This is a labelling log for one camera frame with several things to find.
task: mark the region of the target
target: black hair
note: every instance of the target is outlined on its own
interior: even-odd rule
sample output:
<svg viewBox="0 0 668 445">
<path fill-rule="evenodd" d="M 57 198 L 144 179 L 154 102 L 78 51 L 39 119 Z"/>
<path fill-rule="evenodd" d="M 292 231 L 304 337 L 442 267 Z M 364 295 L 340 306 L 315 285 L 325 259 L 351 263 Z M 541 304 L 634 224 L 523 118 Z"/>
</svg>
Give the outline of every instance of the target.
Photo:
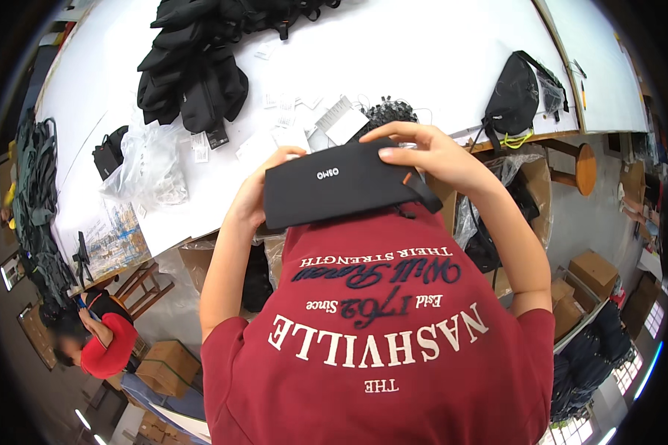
<svg viewBox="0 0 668 445">
<path fill-rule="evenodd" d="M 58 362 L 64 366 L 74 366 L 74 360 L 69 355 L 66 355 L 58 347 L 53 347 L 53 350 L 55 352 L 55 358 Z"/>
</svg>

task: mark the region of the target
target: person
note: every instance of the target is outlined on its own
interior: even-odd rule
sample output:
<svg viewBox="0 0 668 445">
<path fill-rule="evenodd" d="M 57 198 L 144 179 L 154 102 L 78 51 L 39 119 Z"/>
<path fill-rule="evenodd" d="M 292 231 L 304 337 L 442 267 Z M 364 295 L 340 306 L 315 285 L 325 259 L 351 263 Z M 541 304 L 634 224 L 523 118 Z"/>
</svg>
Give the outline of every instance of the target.
<svg viewBox="0 0 668 445">
<path fill-rule="evenodd" d="M 436 127 L 392 122 L 383 162 L 426 171 L 479 209 L 514 291 L 510 311 L 446 232 L 401 205 L 290 227 L 280 284 L 238 316 L 265 170 L 241 186 L 201 294 L 206 421 L 228 444 L 530 444 L 549 424 L 554 317 L 546 254 L 499 180 Z"/>
<path fill-rule="evenodd" d="M 646 180 L 650 181 L 650 175 L 646 174 Z M 656 180 L 658 184 L 655 190 L 660 190 L 660 182 Z M 619 211 L 622 211 L 626 214 L 627 217 L 631 218 L 632 221 L 636 221 L 642 226 L 645 226 L 648 230 L 650 236 L 658 236 L 660 226 L 660 191 L 653 192 L 654 187 L 649 187 L 648 194 L 655 196 L 655 198 L 650 199 L 649 202 L 652 203 L 652 207 L 648 209 L 648 218 L 643 216 L 643 204 L 633 201 L 631 198 L 626 196 L 626 193 L 623 190 L 623 184 L 618 183 L 618 199 L 619 199 Z"/>
<path fill-rule="evenodd" d="M 79 309 L 79 318 L 91 339 L 58 330 L 55 357 L 65 366 L 81 366 L 98 379 L 110 378 L 126 367 L 139 334 L 129 313 L 107 290 L 89 290 L 80 298 L 86 307 Z M 90 310 L 100 322 L 92 318 Z"/>
</svg>

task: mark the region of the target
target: wooden stool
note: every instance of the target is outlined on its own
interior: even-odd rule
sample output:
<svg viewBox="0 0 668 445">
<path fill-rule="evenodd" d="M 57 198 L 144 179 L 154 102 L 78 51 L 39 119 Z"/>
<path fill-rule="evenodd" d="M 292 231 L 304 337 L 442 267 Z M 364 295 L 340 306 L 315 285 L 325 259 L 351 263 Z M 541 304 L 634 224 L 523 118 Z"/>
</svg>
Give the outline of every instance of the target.
<svg viewBox="0 0 668 445">
<path fill-rule="evenodd" d="M 153 272 L 157 269 L 158 263 L 156 262 L 151 264 L 151 266 L 148 265 L 148 261 L 143 263 L 114 294 L 114 297 L 118 299 L 122 306 L 124 306 L 134 321 L 146 312 L 146 309 L 153 306 L 162 296 L 166 295 L 166 293 L 175 286 L 175 284 L 171 282 L 164 289 L 161 289 L 158 282 L 153 277 Z M 154 285 L 151 289 L 146 289 L 144 281 L 149 277 Z M 129 299 L 131 294 L 138 289 L 139 286 L 144 290 L 144 296 L 139 298 L 139 300 L 132 304 L 131 307 L 126 307 L 126 300 Z"/>
<path fill-rule="evenodd" d="M 591 194 L 596 184 L 596 158 L 590 145 L 585 143 L 575 147 L 556 139 L 543 139 L 536 143 L 576 158 L 575 174 L 557 172 L 550 167 L 552 181 L 576 187 L 585 197 Z"/>
</svg>

